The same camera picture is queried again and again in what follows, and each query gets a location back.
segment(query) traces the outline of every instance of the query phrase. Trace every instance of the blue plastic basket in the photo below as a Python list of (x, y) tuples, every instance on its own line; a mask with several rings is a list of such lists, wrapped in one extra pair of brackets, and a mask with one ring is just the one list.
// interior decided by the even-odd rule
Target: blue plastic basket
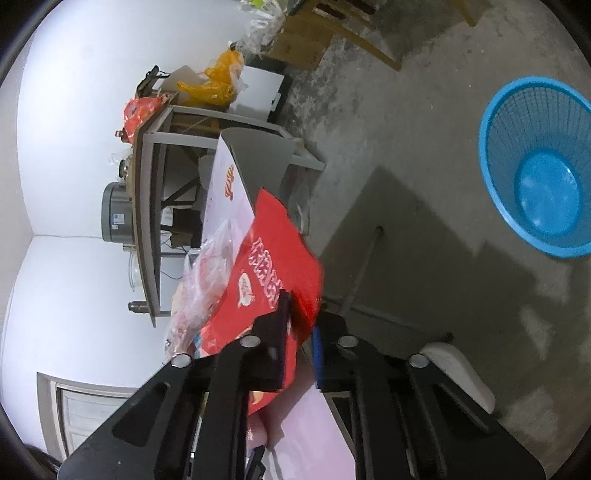
[(528, 77), (492, 99), (480, 125), (492, 201), (526, 242), (557, 257), (591, 252), (591, 103), (556, 80)]

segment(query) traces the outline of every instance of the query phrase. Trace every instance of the concrete floor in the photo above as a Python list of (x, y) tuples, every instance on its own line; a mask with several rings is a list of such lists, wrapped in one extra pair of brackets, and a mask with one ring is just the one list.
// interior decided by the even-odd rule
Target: concrete floor
[[(326, 290), (343, 294), (374, 227), (385, 228), (358, 301), (451, 330), (495, 393), (502, 424), (551, 475), (591, 423), (587, 259), (560, 261), (520, 240), (483, 185), (482, 113), (507, 82), (554, 77), (591, 96), (591, 69), (538, 0), (381, 2), (366, 36), (403, 56), (395, 72), (335, 38), (295, 78), (281, 122), (326, 162), (311, 203)], [(351, 315), (391, 355), (434, 336)]]

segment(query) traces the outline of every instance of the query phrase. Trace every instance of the cardboard box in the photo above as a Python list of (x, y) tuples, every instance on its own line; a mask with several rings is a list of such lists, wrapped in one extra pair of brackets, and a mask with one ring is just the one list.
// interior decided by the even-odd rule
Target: cardboard box
[(297, 14), (287, 17), (265, 55), (303, 70), (314, 70), (330, 45), (333, 33)]

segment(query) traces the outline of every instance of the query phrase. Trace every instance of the transparent plastic bag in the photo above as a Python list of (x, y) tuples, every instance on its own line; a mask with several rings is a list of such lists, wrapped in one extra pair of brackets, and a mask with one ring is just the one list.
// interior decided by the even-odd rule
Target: transparent plastic bag
[(185, 257), (184, 275), (164, 344), (168, 362), (178, 353), (193, 356), (194, 338), (226, 290), (233, 266), (232, 226), (224, 221), (199, 253)]

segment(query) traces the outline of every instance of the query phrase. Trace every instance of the red snack bag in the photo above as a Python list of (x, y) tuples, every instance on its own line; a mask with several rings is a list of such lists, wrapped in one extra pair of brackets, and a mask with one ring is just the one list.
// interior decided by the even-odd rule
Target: red snack bag
[[(255, 220), (242, 241), (228, 287), (201, 329), (201, 348), (210, 355), (252, 328), (259, 315), (277, 309), (279, 291), (291, 292), (292, 318), (285, 346), (287, 388), (296, 373), (296, 352), (310, 335), (320, 308), (322, 267), (302, 243), (285, 207), (261, 190)], [(267, 405), (277, 393), (251, 392), (248, 413)]]

